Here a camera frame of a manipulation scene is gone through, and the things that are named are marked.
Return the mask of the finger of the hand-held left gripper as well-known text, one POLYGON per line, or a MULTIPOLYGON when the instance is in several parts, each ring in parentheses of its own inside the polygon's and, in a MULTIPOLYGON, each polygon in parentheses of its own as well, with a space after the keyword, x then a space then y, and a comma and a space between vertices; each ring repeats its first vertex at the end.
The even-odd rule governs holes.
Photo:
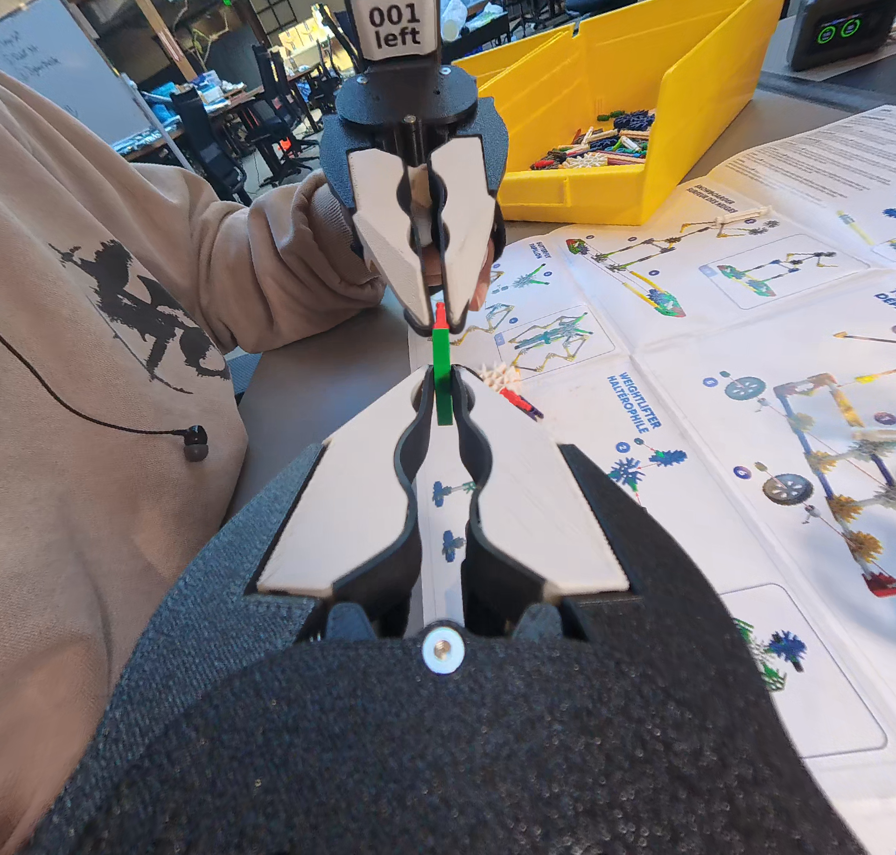
POLYGON ((408 169, 402 159, 375 148, 349 153, 354 224, 372 261, 403 306, 409 323, 434 323, 419 239, 410 213, 408 169))
POLYGON ((429 177, 443 301, 451 331, 460 332, 495 221, 496 200, 487 187, 481 138, 460 136, 434 149, 429 177))

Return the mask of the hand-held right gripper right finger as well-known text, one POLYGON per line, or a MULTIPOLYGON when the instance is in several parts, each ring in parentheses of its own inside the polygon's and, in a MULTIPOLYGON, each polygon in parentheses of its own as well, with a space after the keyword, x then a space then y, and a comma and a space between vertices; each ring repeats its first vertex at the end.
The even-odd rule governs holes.
POLYGON ((561 447, 541 424, 452 368, 459 452, 475 482, 464 567, 482 602, 559 602, 627 592, 561 447))

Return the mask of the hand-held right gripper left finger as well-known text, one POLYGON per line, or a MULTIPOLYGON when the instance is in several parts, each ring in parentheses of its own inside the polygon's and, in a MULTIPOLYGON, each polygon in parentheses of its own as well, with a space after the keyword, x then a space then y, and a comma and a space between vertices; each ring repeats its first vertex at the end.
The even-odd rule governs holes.
POLYGON ((325 440, 259 576, 259 592, 330 598, 337 582, 397 540, 409 498, 394 458, 418 415, 413 403, 426 375, 414 371, 325 440))

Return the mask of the green connector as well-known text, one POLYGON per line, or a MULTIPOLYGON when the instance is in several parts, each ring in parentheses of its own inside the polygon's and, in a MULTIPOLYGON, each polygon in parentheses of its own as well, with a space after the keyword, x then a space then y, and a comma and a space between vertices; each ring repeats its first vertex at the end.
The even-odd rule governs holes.
POLYGON ((445 321, 438 321, 432 331, 432 367, 437 424, 449 427, 454 423, 453 371, 450 329, 445 321))

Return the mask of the yellow plastic parts bin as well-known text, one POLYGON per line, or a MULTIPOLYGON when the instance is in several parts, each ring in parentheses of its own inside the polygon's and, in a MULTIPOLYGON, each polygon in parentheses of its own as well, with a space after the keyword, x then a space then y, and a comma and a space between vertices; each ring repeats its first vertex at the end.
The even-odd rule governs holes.
POLYGON ((523 60, 528 54, 547 45, 557 36, 572 32, 574 27, 575 22, 570 22, 500 47, 459 58, 454 61, 453 65, 460 67, 473 77, 478 90, 483 91, 494 78, 523 60))
POLYGON ((494 78, 507 222, 638 226, 752 99, 785 0, 647 0, 582 21, 494 78), (640 166, 532 171, 615 110, 656 110, 640 166))

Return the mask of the pile of toy pieces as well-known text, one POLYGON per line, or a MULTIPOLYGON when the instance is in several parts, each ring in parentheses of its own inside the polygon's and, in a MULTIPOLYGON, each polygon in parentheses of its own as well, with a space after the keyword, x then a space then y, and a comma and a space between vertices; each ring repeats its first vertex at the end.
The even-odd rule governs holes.
POLYGON ((640 166, 646 162, 656 110, 616 110, 597 117, 597 125, 578 130, 571 141, 549 149, 532 162, 536 172, 640 166))

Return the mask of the white printed instruction sheet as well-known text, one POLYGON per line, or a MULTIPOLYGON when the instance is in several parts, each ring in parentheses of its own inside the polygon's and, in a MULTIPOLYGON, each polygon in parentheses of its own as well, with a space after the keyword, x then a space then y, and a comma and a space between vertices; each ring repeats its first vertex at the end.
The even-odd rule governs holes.
POLYGON ((894 107, 735 155, 641 227, 510 245, 453 342, 676 552, 518 670, 471 848, 894 853, 894 107), (630 609, 634 617, 625 617, 630 609))

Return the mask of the person's beige hoodie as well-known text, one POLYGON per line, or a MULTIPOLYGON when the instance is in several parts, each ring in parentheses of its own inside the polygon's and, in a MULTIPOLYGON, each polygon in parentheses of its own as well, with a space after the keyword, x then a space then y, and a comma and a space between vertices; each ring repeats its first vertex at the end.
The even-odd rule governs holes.
POLYGON ((178 296, 192 177, 2 77, 2 853, 61 793, 243 462, 235 346, 178 296))

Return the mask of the whiteboard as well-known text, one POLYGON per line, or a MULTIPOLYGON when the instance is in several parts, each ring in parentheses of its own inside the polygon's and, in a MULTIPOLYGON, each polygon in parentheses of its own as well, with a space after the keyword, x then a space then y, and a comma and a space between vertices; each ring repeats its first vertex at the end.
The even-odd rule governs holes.
POLYGON ((28 0, 1 20, 1 70, 109 145, 158 130, 67 0, 28 0))

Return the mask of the black device with green lights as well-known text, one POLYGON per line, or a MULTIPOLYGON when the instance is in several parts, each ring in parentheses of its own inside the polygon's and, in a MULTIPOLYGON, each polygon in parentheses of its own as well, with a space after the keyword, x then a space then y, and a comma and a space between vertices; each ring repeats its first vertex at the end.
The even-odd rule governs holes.
POLYGON ((801 0, 788 64, 795 72, 879 49, 895 15, 895 0, 801 0))

